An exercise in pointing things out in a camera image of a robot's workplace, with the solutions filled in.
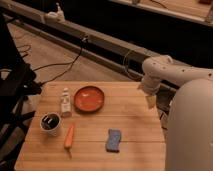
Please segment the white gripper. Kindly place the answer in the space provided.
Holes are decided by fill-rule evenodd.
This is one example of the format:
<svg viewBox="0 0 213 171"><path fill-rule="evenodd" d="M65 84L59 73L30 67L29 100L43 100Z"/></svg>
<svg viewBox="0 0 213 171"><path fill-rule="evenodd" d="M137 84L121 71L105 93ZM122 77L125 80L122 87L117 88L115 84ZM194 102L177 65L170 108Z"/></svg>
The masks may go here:
<svg viewBox="0 0 213 171"><path fill-rule="evenodd" d="M146 94L146 101L148 108L154 108L156 106L156 96L155 94L159 91L161 80L149 75L144 75L138 88L144 91Z"/></svg>

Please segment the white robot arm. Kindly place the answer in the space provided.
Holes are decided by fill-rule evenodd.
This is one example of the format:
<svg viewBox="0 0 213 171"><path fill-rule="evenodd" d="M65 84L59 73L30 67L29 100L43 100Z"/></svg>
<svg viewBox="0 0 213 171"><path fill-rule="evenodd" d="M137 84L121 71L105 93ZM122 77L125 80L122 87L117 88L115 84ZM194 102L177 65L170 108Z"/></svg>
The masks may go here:
<svg viewBox="0 0 213 171"><path fill-rule="evenodd" d="M162 80L179 87L169 110L165 171L213 171L213 69L160 55L145 59L142 70L147 94L156 94Z"/></svg>

